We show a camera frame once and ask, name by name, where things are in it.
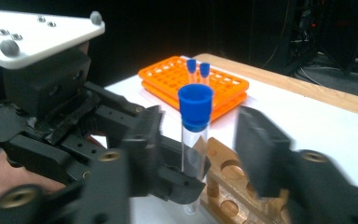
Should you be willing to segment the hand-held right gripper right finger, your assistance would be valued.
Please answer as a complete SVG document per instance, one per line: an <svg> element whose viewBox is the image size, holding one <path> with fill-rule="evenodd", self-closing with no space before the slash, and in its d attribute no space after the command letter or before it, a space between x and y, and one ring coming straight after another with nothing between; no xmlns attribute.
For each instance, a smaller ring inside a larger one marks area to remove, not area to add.
<svg viewBox="0 0 358 224"><path fill-rule="evenodd" d="M290 146L263 113L239 109L234 148L257 196L278 198L288 190L292 224L358 224L358 188L324 154Z"/></svg>

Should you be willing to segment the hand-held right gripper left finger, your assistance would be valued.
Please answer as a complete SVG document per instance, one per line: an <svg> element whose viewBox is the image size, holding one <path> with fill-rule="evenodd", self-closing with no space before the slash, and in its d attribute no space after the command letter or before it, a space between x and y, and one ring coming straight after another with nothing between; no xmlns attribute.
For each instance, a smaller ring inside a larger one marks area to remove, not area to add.
<svg viewBox="0 0 358 224"><path fill-rule="evenodd" d="M145 196L159 167L158 106L141 112L117 148L92 164L83 190L83 224L130 224L130 197Z"/></svg>

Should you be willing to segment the wooden tube rack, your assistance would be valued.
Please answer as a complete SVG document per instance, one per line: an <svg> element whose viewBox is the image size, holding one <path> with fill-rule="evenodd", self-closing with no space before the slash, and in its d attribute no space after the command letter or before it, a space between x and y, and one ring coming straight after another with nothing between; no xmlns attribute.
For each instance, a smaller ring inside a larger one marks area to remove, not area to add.
<svg viewBox="0 0 358 224"><path fill-rule="evenodd" d="M292 224L287 190L278 198L259 198L237 154L214 138L208 140L208 159L201 205L219 224Z"/></svg>

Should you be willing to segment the orange plastic tube rack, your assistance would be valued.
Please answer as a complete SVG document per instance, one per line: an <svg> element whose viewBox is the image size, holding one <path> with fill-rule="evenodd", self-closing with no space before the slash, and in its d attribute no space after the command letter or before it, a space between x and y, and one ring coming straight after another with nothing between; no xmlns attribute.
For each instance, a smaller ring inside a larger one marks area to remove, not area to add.
<svg viewBox="0 0 358 224"><path fill-rule="evenodd" d="M179 109L178 91L188 84L187 58L173 56L138 72L142 86L166 104ZM210 68L209 86L213 89L211 121L219 119L247 98L249 82L221 69Z"/></svg>

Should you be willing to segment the blue capped test tube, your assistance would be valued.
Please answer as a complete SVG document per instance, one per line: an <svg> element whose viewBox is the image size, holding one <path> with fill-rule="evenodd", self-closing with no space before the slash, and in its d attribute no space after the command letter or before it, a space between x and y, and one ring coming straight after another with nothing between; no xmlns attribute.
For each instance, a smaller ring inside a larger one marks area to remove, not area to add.
<svg viewBox="0 0 358 224"><path fill-rule="evenodd" d="M188 84L178 91L178 97L182 121L182 172L203 182L213 90L204 84Z"/></svg>
<svg viewBox="0 0 358 224"><path fill-rule="evenodd" d="M200 82L204 85L209 84L210 65L208 63L200 64Z"/></svg>
<svg viewBox="0 0 358 224"><path fill-rule="evenodd" d="M197 81L197 76L196 76L197 62L194 59L187 60L186 69L188 74L188 82L195 83Z"/></svg>

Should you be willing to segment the wooden table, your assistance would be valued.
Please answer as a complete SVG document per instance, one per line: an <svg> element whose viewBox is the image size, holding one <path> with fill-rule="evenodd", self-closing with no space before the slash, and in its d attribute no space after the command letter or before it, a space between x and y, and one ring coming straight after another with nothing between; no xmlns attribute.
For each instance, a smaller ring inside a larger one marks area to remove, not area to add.
<svg viewBox="0 0 358 224"><path fill-rule="evenodd" d="M198 61L210 63L212 66L226 70L230 73L233 73L234 75L257 80L262 83L294 92L319 102L323 102L358 114L358 96L356 95L318 86L306 81L256 68L251 65L214 56L209 53L201 53L196 55L195 59Z"/></svg>

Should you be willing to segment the dark equipment rack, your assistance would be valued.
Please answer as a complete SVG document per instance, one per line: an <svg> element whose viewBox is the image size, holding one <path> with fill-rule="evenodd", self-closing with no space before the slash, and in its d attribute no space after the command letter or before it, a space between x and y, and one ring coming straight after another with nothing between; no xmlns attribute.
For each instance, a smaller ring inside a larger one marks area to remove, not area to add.
<svg viewBox="0 0 358 224"><path fill-rule="evenodd" d="M289 38L288 66L296 68L316 50L324 0L296 0Z"/></svg>

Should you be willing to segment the dark tripod stand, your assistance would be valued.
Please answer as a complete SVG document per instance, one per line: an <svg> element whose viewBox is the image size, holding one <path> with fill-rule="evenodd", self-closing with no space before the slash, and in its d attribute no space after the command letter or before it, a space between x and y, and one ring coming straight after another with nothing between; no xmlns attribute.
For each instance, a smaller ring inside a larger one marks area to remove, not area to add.
<svg viewBox="0 0 358 224"><path fill-rule="evenodd" d="M324 0L321 49L341 70L351 72L358 59L358 0Z"/></svg>

